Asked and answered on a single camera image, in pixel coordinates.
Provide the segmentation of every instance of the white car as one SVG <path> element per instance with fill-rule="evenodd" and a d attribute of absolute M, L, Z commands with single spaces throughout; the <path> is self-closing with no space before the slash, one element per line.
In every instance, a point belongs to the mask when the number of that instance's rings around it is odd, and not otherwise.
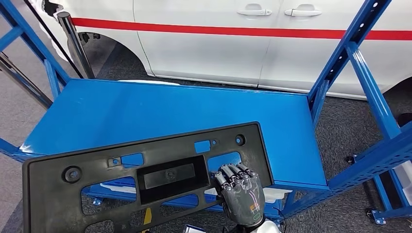
<path fill-rule="evenodd" d="M 126 46 L 150 76 L 308 92 L 362 3 L 37 0 L 34 6 L 67 52 L 60 11 L 71 14 L 77 32 Z M 412 76 L 411 16 L 412 1 L 393 0 L 360 47 L 382 92 Z M 350 66 L 328 94 L 365 99 Z"/>

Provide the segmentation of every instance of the black cable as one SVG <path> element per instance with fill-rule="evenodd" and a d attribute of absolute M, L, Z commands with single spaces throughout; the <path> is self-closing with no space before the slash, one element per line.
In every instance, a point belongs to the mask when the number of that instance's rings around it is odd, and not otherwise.
<path fill-rule="evenodd" d="M 70 57 L 67 55 L 66 51 L 63 49 L 59 41 L 57 41 L 56 37 L 54 37 L 53 33 L 50 31 L 50 29 L 47 27 L 47 25 L 44 23 L 44 21 L 41 19 L 37 11 L 33 8 L 32 4 L 29 2 L 29 0 L 24 0 L 26 5 L 29 7 L 30 11 L 34 14 L 34 16 L 37 18 L 37 20 L 40 22 L 41 26 L 47 31 L 47 34 L 51 37 L 53 42 L 58 46 L 60 51 L 63 53 L 64 57 L 67 59 L 67 61 L 70 63 L 71 67 L 76 71 L 77 75 L 79 78 L 83 78 L 83 75 L 80 73 L 80 71 L 77 69 L 76 65 L 73 63 L 73 61 L 70 59 Z"/>
<path fill-rule="evenodd" d="M 285 225 L 285 227 L 284 227 L 284 229 L 283 229 L 283 233 L 286 233 L 287 225 L 286 225 L 286 218 L 285 218 L 285 216 L 283 215 L 282 211 L 280 211 L 278 208 L 276 208 L 276 207 L 273 207 L 273 208 L 276 209 L 276 210 L 279 212 L 279 214 L 282 216 L 282 218 L 283 218 L 283 223 L 284 223 L 284 225 Z"/>

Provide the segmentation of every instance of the mounting hole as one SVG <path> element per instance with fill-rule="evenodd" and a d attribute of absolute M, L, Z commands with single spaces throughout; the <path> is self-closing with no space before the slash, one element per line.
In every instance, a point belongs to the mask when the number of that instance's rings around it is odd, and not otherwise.
<path fill-rule="evenodd" d="M 246 139 L 242 134 L 237 135 L 235 141 L 238 146 L 243 146 L 246 143 Z"/>
<path fill-rule="evenodd" d="M 69 166 L 63 171 L 62 177 L 68 183 L 75 183 L 82 177 L 82 171 L 76 166 Z"/>

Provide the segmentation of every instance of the white plastic part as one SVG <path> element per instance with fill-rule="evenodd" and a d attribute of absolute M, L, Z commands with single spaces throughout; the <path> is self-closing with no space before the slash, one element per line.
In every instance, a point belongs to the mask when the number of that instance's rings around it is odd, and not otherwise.
<path fill-rule="evenodd" d="M 281 200 L 285 197 L 285 193 L 290 193 L 292 190 L 277 189 L 277 188 L 263 188 L 265 194 L 266 203 L 274 203 L 276 200 Z M 205 191 L 206 194 L 217 195 L 215 188 L 211 188 Z"/>
<path fill-rule="evenodd" d="M 412 163 L 406 161 L 401 165 L 394 167 L 394 170 L 402 185 L 403 193 L 405 194 L 409 205 L 412 205 Z"/>
<path fill-rule="evenodd" d="M 153 81 L 153 80 L 119 80 L 119 82 L 128 82 L 128 83 L 151 83 L 151 84 L 164 84 L 164 85 L 180 85 L 178 83 L 169 83 L 162 81 Z"/>
<path fill-rule="evenodd" d="M 136 188 L 129 186 L 114 186 L 100 184 L 101 187 L 108 188 L 114 192 L 136 193 Z M 285 197 L 285 193 L 290 193 L 292 190 L 277 189 L 277 188 L 263 188 L 266 203 L 274 203 L 276 200 L 281 200 Z M 211 188 L 205 191 L 206 194 L 217 195 L 216 189 Z"/>

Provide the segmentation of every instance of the shelf caster wheel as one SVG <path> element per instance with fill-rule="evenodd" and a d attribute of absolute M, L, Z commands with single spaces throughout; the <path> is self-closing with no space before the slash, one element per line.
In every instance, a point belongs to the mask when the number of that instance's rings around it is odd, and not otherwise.
<path fill-rule="evenodd" d="M 373 209 L 370 209 L 370 208 L 365 210 L 366 216 L 368 216 L 368 218 L 370 218 L 372 220 L 372 222 L 375 222 L 378 225 L 385 225 L 386 221 L 385 221 L 384 218 L 376 218 L 375 217 L 375 214 L 378 213 L 378 212 L 379 211 L 373 210 Z"/>
<path fill-rule="evenodd" d="M 355 163 L 355 158 L 354 158 L 353 156 L 347 156 L 347 157 L 345 158 L 345 161 L 346 161 L 348 164 L 354 164 L 354 163 Z"/>

